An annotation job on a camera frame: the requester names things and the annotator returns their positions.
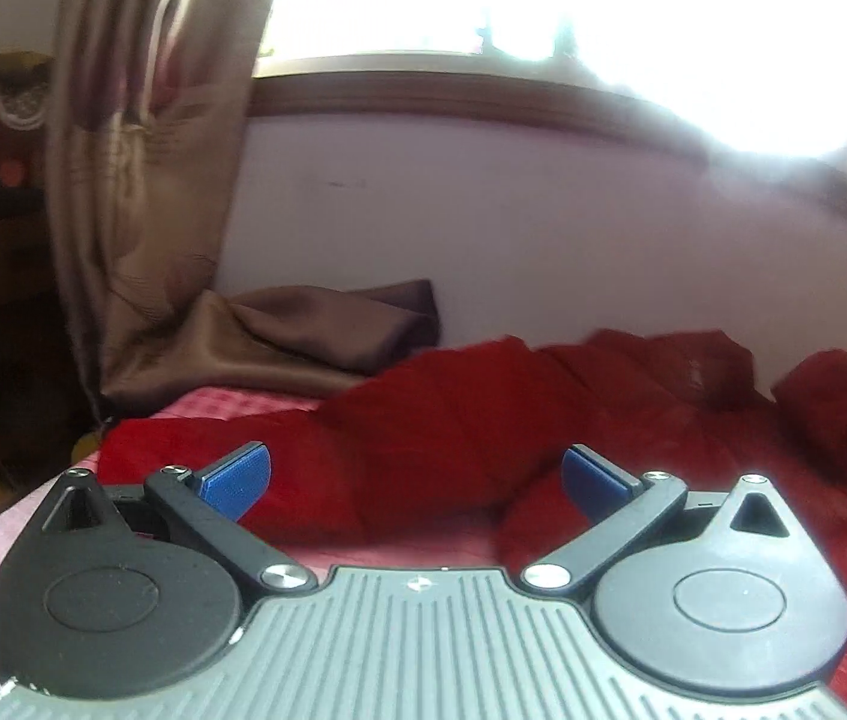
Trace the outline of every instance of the pink bedsheet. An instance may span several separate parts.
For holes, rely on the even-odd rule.
[[[155,415],[155,418],[204,416],[232,419],[253,413],[312,409],[314,406],[315,401],[300,398],[208,386],[185,395]],[[92,455],[81,465],[93,468],[96,466],[96,460],[96,456]],[[54,480],[47,482],[14,507],[0,514],[0,562],[53,482]],[[492,523],[489,518],[454,517],[439,523],[429,523],[425,531],[414,533],[412,536],[373,547],[334,550],[307,547],[286,551],[324,579],[331,565],[490,565],[494,562],[491,535]]]

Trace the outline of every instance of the blue pad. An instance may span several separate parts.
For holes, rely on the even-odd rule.
[[[196,471],[188,485],[205,503],[234,522],[262,498],[270,484],[270,452],[250,442]]]
[[[640,480],[582,443],[564,453],[561,480],[566,496],[590,524],[606,519],[643,492]]]

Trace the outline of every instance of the ribbed gray plate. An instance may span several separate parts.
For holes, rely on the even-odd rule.
[[[221,659],[175,688],[67,701],[23,686],[0,720],[847,720],[825,688],[708,704],[648,685],[574,605],[496,569],[339,568],[321,590],[259,605]]]

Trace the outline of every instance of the black circular pad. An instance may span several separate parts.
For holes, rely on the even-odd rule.
[[[198,670],[238,627],[238,587],[210,557],[94,529],[60,536],[51,567],[70,573],[32,557],[0,593],[0,674],[68,698],[139,695]]]
[[[94,567],[57,581],[43,603],[61,625],[108,634],[142,621],[160,597],[157,584],[146,574],[124,566]]]
[[[644,673],[708,695],[772,696],[825,679],[847,597],[812,549],[751,533],[668,544],[614,565],[593,619]]]

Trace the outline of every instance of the bed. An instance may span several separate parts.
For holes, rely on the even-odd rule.
[[[775,395],[753,389],[751,356],[718,333],[604,332],[537,350],[505,338],[423,354],[320,403],[197,389],[115,428],[98,473],[105,484],[138,481],[253,437],[270,446],[275,474],[241,523],[319,576],[333,563],[514,570],[587,526],[546,459],[580,437],[633,473],[666,467],[697,490],[768,471],[847,586],[847,354],[813,356]],[[350,477],[362,487],[348,511]],[[45,493],[0,517],[0,560]],[[348,518],[354,512],[365,516]],[[847,656],[831,686],[847,701]]]

